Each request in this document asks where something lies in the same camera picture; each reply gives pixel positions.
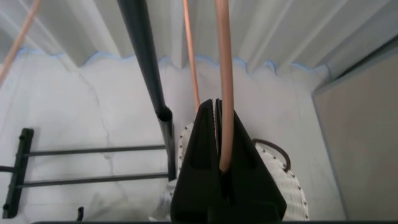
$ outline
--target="black pole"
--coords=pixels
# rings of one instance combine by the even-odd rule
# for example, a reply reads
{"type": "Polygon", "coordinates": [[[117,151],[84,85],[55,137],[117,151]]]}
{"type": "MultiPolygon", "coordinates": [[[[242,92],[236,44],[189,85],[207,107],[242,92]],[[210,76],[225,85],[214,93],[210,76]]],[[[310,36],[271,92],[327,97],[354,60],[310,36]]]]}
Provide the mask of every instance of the black pole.
{"type": "Polygon", "coordinates": [[[168,157],[169,180],[174,180],[176,176],[173,115],[164,102],[147,3],[145,0],[118,0],[118,3],[160,123],[168,157]]]}

